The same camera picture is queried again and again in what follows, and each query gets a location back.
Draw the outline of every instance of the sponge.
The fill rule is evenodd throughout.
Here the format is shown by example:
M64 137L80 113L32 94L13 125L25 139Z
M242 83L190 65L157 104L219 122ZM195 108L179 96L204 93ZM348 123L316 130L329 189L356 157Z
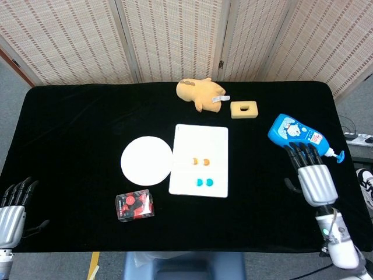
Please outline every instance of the sponge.
M232 118L256 118L258 107L256 101L234 101L231 102Z

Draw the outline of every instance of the bottle cap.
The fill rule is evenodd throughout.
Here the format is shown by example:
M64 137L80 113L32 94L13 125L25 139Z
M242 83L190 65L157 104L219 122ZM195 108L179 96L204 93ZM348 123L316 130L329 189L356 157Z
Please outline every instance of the bottle cap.
M334 153L334 150L332 148L329 148L324 156L334 156L337 159L337 163L341 163L344 160L344 151L341 151L339 155L336 155Z

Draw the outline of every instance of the power strip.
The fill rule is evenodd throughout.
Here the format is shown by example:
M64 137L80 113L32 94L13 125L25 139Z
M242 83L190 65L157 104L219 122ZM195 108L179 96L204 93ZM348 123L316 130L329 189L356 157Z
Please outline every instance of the power strip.
M346 139L347 144L350 144L350 145L366 146L366 147L373 146L373 135L354 134L354 133L345 132L344 137Z

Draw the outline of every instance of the blue bottle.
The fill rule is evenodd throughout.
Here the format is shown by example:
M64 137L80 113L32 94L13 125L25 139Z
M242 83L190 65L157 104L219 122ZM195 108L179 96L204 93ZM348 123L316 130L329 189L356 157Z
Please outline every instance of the blue bottle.
M328 141L318 131L307 127L296 119L285 114L280 114L268 132L271 141L281 147L288 145L290 142L313 144L321 156L334 156L338 163L344 160L344 151L339 155L329 146Z

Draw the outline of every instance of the robot finger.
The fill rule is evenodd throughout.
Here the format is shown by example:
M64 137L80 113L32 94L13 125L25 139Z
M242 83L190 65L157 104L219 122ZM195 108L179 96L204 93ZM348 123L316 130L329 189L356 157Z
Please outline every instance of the robot finger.
M14 205L19 205L19 202L22 198L22 195L23 195L23 190L28 187L31 183L32 179L31 177L28 177L25 179L25 181L22 182L21 186L19 187L18 191L17 191L17 196L16 196L16 200L14 202Z
M301 149L298 147L297 144L294 142L290 142L290 146L295 150L295 154L298 156L299 161L301 162L302 166L307 166L307 161L305 160L305 157L301 151Z
M14 187L15 187L15 184L11 185L9 188L6 189L2 197L1 206L0 206L1 208L5 206L6 201L8 200L8 195L13 190Z
M317 164L317 165L319 165L319 164L320 164L320 165L324 164L324 163L322 162L322 159L321 159L321 157L320 157L320 155L319 155L319 152L317 151L316 147L313 146L313 144L309 143L309 144L308 144L308 148L311 150L311 152L312 152L312 154L313 154L313 156L314 156L314 159L315 159L316 164Z
M304 152L305 154L305 157L309 163L309 165L314 165L315 164L315 161L311 155L311 152L310 150L308 149L308 147L304 144L304 143L299 143L299 147L301 148L301 150Z
M35 181L33 182L26 190L26 193L24 194L24 197L23 197L23 200L21 202L21 205L22 206L26 206L27 203L30 202L30 199L31 199L31 196L33 194L33 191L35 189L35 187L38 185L39 181Z
M10 194L10 198L9 198L9 201L8 201L8 205L7 206L11 206L13 205L13 202L14 202L14 199L16 197L16 193L19 189L19 187L21 186L22 182L18 183L12 190L12 193Z
M289 155L290 161L293 164L295 170L298 170L299 168L303 167L303 165L298 160L298 157L294 153L293 149L291 149L288 145L285 145L284 149L287 152L287 154Z

